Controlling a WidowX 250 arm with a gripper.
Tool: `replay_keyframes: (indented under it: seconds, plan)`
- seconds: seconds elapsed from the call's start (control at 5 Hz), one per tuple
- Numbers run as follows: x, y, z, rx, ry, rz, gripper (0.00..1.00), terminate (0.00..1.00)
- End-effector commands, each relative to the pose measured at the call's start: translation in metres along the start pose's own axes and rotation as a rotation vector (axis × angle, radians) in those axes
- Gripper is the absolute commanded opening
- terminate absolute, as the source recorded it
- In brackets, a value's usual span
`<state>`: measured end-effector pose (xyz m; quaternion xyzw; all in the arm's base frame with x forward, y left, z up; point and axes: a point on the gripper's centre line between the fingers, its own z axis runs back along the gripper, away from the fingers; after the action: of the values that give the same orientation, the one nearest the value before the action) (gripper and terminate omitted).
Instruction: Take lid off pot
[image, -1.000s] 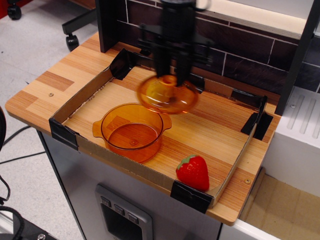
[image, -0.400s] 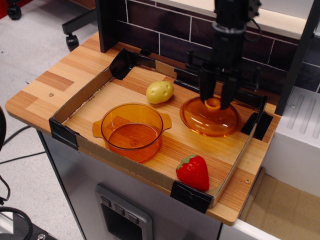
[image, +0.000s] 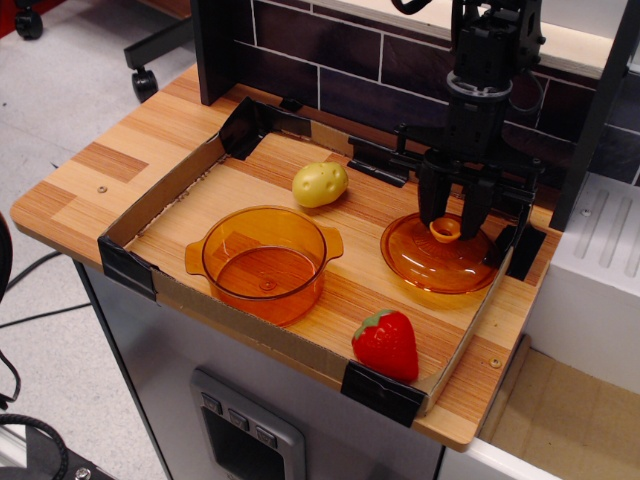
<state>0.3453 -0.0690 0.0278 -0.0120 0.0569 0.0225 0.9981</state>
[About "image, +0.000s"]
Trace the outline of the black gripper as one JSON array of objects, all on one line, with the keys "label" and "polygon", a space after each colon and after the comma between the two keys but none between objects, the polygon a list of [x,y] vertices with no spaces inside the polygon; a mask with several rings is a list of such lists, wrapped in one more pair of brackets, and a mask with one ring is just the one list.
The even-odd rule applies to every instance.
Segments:
[{"label": "black gripper", "polygon": [[491,208],[533,203],[541,162],[503,138],[514,81],[502,75],[485,79],[449,72],[450,94],[442,126],[396,127],[393,161],[418,179],[420,219],[425,226],[446,213],[451,187],[464,192],[461,239],[474,238]]}]

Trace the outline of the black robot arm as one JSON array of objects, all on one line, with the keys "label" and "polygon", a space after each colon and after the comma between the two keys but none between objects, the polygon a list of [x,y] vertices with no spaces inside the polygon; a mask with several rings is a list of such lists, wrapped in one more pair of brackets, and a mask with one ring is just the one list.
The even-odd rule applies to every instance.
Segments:
[{"label": "black robot arm", "polygon": [[452,186],[463,189],[461,237],[474,238],[488,214],[517,205],[526,222],[541,161],[503,138],[513,80],[530,73],[546,39],[538,1],[455,1],[451,9],[454,67],[441,127],[401,124],[393,160],[419,180],[419,213],[428,225],[444,216]]}]

